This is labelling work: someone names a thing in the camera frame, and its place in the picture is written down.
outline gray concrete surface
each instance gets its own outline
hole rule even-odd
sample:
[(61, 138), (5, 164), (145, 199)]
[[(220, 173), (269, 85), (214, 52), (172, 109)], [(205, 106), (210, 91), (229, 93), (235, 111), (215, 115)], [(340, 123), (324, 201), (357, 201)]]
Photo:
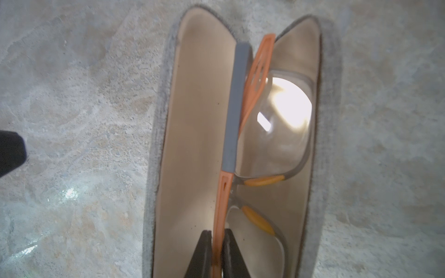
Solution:
[[(140, 277), (162, 49), (190, 0), (0, 0), (0, 277)], [(336, 173), (314, 276), (445, 277), (445, 4), (207, 0), (258, 47), (314, 13), (343, 37)]]

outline orange glasses frame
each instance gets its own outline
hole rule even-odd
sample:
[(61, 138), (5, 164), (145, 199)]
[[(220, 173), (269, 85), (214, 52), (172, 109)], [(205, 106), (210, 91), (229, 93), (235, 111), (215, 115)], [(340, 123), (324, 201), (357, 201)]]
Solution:
[[(267, 34), (263, 37), (258, 51), (253, 60), (252, 67), (244, 85), (243, 105), (241, 108), (241, 121), (239, 133), (246, 125), (247, 119), (256, 102), (266, 86), (266, 78), (272, 60), (275, 34)], [(215, 216), (213, 222), (212, 243), (212, 278), (221, 278), (221, 252), (224, 240), (224, 227), (226, 223), (227, 205), (234, 173), (220, 171), (218, 180), (218, 193), (216, 197)]]

